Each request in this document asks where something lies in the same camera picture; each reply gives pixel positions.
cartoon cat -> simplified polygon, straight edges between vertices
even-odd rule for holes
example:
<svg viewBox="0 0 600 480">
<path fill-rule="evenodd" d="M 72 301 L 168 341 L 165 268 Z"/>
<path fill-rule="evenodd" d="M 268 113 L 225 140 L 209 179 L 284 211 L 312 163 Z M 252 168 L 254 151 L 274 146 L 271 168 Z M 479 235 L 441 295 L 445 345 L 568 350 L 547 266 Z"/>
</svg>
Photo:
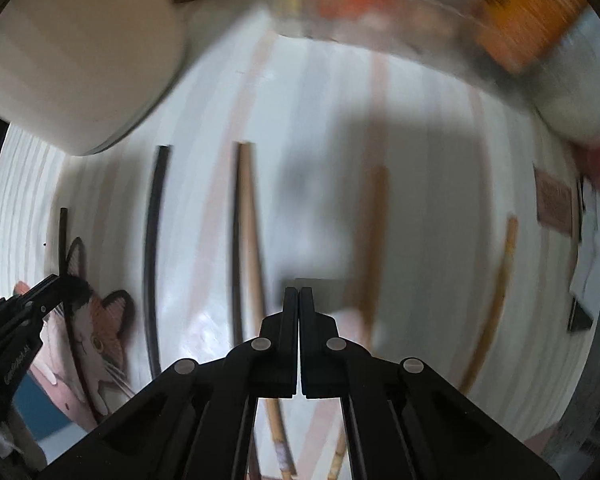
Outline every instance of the cartoon cat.
<svg viewBox="0 0 600 480">
<path fill-rule="evenodd" d="M 84 279 L 84 263 L 84 245 L 80 238 L 76 238 L 67 254 L 68 273 Z M 14 293 L 23 294 L 28 290 L 26 283 L 18 282 Z M 91 399 L 102 415 L 109 414 L 100 391 L 102 383 L 117 385 L 130 398 L 134 394 L 126 380 L 125 357 L 120 343 L 125 312 L 133 307 L 131 297 L 124 290 L 112 292 L 104 300 L 92 291 L 87 303 L 74 307 L 75 351 L 80 359 Z M 61 380 L 80 402 L 85 403 L 86 397 L 80 386 L 69 346 L 64 314 L 64 308 L 59 305 L 45 318 L 40 333 L 43 345 L 34 365 L 50 384 L 56 385 Z"/>
</svg>

beige cup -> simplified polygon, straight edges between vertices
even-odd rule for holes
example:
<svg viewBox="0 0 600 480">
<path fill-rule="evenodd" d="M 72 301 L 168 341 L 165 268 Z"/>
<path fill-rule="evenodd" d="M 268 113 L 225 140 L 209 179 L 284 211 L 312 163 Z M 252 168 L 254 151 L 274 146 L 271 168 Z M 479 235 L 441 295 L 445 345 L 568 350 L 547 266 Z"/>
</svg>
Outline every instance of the beige cup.
<svg viewBox="0 0 600 480">
<path fill-rule="evenodd" d="M 0 14 L 0 117 L 67 153 L 105 149 L 172 81 L 170 0 L 11 0 Z"/>
</svg>

silver screw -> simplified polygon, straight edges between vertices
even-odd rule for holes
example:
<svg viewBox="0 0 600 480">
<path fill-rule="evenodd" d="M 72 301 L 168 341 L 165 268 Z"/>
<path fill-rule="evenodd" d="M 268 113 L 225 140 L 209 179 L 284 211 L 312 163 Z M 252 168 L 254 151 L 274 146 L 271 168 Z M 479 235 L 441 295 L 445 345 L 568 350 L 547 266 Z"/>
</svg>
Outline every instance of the silver screw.
<svg viewBox="0 0 600 480">
<path fill-rule="evenodd" d="M 424 363 L 420 361 L 420 359 L 410 357 L 409 359 L 404 360 L 402 367 L 410 374 L 419 374 L 424 370 Z"/>
<path fill-rule="evenodd" d="M 347 342 L 341 337 L 332 337 L 327 341 L 327 348 L 331 350 L 344 350 Z"/>
<path fill-rule="evenodd" d="M 187 375 L 193 371 L 196 367 L 196 362 L 193 359 L 180 359 L 173 365 L 173 369 L 176 370 L 177 374 Z"/>
<path fill-rule="evenodd" d="M 253 341 L 251 341 L 251 348 L 254 350 L 267 350 L 271 346 L 271 341 L 269 341 L 266 337 L 257 337 Z"/>
</svg>

brown square patch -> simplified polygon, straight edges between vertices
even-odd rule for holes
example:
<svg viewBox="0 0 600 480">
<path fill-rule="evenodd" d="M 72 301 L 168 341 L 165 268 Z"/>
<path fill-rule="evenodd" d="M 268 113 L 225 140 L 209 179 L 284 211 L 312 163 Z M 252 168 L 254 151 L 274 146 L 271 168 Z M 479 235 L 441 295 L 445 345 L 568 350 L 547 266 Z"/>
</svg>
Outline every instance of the brown square patch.
<svg viewBox="0 0 600 480">
<path fill-rule="evenodd" d="M 534 167 L 538 222 L 567 236 L 573 234 L 571 188 L 548 173 Z"/>
</svg>

yellow package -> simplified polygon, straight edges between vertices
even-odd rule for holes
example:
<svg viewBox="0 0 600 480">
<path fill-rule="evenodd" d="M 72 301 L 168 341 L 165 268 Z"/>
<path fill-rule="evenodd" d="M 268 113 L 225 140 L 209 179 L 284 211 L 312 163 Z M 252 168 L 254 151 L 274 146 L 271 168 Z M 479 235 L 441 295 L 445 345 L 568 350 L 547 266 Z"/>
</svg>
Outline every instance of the yellow package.
<svg viewBox="0 0 600 480">
<path fill-rule="evenodd" d="M 510 73 L 518 73 L 551 48 L 574 22 L 586 0 L 485 0 L 493 28 L 477 43 Z"/>
</svg>

